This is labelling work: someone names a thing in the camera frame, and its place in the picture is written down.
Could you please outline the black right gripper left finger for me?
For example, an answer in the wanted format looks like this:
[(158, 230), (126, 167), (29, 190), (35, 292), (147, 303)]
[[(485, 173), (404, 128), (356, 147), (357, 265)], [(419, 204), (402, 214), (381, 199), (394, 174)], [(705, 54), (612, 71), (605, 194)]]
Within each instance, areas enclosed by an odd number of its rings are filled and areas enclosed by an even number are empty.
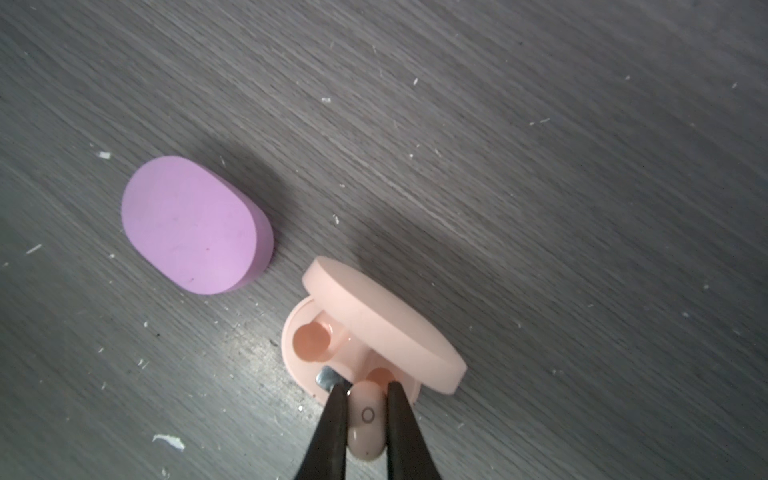
[(295, 480), (344, 480), (348, 435), (348, 388), (330, 391)]

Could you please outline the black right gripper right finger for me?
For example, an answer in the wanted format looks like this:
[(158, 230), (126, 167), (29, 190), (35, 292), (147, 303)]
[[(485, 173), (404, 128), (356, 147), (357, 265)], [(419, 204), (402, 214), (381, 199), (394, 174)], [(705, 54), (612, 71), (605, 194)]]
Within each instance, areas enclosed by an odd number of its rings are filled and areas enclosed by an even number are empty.
[(441, 480), (402, 384), (387, 390), (387, 474), (389, 480)]

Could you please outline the pink earbud charging case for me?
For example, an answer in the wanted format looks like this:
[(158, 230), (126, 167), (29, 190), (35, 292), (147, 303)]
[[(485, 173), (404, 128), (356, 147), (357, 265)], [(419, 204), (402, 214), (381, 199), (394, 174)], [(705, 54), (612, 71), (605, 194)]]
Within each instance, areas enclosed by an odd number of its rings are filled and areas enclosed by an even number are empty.
[(318, 375), (330, 368), (344, 380), (399, 381), (410, 401), (422, 387), (444, 395), (458, 389), (467, 365), (422, 314), (385, 287), (340, 261), (317, 257), (302, 283), (307, 298), (289, 314), (281, 335), (284, 365), (319, 403), (329, 396)]

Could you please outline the purple earbud charging case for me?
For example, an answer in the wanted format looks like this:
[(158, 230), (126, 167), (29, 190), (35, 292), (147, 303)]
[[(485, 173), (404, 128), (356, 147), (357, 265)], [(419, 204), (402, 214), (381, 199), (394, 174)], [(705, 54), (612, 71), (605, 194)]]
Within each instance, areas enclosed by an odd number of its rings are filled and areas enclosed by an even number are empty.
[(274, 252), (264, 211), (230, 182), (183, 157), (142, 165), (122, 196), (124, 233), (180, 288), (215, 295), (261, 276)]

